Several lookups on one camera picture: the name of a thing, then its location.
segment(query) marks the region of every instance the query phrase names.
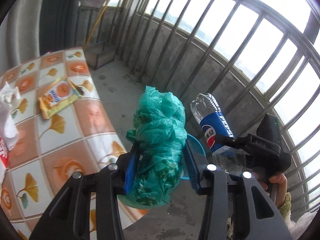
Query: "human hand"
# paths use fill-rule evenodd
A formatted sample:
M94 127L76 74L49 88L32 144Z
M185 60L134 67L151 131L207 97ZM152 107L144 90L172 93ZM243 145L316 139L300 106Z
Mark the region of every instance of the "human hand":
M257 173L253 172L252 174L258 180L262 188L266 191L268 189L268 185L265 182L259 181L259 176ZM284 204L285 194L287 193L287 178L283 173L278 173L271 176L269 181L270 183L276 183L278 185L275 206L280 208Z

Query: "white fuzzy fabric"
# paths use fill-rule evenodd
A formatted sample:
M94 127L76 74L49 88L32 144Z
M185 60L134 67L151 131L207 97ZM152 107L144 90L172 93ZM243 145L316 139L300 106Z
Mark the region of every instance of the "white fuzzy fabric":
M293 240L297 240L302 235L302 233L310 225L316 213L317 212L313 212L313 213L307 212L302 217L300 217L296 223L290 220L291 212L289 213L289 215L284 219L284 222L288 226L288 229L290 231L290 234L292 235Z

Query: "pepsi bottle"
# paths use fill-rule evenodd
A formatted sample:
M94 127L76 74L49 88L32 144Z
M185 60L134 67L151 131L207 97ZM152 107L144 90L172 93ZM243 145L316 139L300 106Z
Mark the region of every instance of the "pepsi bottle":
M190 104L191 112L200 124L207 144L212 152L214 164L226 172L238 174L245 167L242 150L236 150L215 142L215 135L233 137L233 133L224 118L221 109L211 94L199 94Z

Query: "pepsi logo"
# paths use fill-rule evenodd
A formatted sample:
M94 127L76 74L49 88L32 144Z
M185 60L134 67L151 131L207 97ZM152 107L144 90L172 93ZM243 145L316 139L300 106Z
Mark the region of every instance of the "pepsi logo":
M202 130L204 131L204 137L207 140L207 144L211 149L215 142L214 138L216 136L216 131L211 125L208 124L202 126Z

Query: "green plastic bag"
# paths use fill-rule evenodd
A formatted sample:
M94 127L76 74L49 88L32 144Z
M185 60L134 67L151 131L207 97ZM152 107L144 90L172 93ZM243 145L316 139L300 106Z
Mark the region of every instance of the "green plastic bag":
M179 183L182 148L187 132L184 106L172 93L146 87L133 116L134 130L127 139L139 142L140 158L133 187L118 198L125 205L150 209L170 201L169 194Z

